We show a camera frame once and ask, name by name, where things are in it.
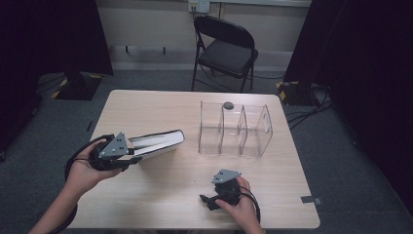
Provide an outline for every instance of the chair backrest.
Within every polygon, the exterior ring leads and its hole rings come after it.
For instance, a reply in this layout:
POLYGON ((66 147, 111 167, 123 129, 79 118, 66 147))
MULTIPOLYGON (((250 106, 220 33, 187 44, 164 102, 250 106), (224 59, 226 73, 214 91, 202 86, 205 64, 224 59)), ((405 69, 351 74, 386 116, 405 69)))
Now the chair backrest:
POLYGON ((194 26, 199 37, 201 37, 200 33, 202 33, 240 47, 255 48, 251 34, 245 28, 231 22, 210 16, 200 16, 195 18, 194 26))

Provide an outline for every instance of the baseboard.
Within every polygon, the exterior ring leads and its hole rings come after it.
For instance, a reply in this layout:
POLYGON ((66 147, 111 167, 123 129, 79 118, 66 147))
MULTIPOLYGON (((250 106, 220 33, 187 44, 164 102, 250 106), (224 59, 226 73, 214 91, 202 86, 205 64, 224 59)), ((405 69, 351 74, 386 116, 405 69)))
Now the baseboard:
MULTIPOLYGON (((195 49, 111 46, 114 70, 192 70, 195 49)), ((286 71, 292 52, 260 51, 256 71, 286 71)))

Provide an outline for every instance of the wall outlet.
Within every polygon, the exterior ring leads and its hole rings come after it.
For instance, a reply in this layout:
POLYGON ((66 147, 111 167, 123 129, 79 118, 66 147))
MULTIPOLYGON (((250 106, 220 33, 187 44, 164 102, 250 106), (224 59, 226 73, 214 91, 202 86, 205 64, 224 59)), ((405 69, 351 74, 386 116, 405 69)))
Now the wall outlet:
POLYGON ((209 2, 188 0, 188 12, 209 13, 209 2))
POLYGON ((200 1, 188 0, 188 12, 198 12, 200 1))

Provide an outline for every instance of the wooden table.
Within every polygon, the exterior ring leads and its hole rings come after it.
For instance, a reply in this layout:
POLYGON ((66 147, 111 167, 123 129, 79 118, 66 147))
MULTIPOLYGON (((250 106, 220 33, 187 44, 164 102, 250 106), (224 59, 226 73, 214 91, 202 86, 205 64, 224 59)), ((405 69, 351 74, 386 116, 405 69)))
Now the wooden table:
POLYGON ((243 173, 261 209, 265 229, 319 226, 280 100, 272 95, 113 91, 93 138, 125 132, 126 137, 182 130, 185 141, 169 153, 130 166, 102 181, 79 201, 69 228, 240 229, 222 210, 211 212, 199 197, 213 196, 221 169, 243 173), (267 104, 273 137, 262 157, 198 153, 201 101, 267 104))

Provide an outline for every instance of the person's left hand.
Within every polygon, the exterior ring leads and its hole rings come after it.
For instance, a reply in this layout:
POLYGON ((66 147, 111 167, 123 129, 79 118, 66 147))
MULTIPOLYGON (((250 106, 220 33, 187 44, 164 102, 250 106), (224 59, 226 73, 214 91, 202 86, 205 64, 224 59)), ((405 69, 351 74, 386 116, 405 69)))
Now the person's left hand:
POLYGON ((98 171, 91 167, 87 161, 89 154, 94 150, 94 147, 101 142, 105 142, 105 140, 99 140, 80 152, 76 159, 84 160, 75 160, 70 169, 65 186, 68 186, 69 189, 78 196, 82 196, 94 188, 100 181, 116 176, 122 171, 122 169, 98 171))

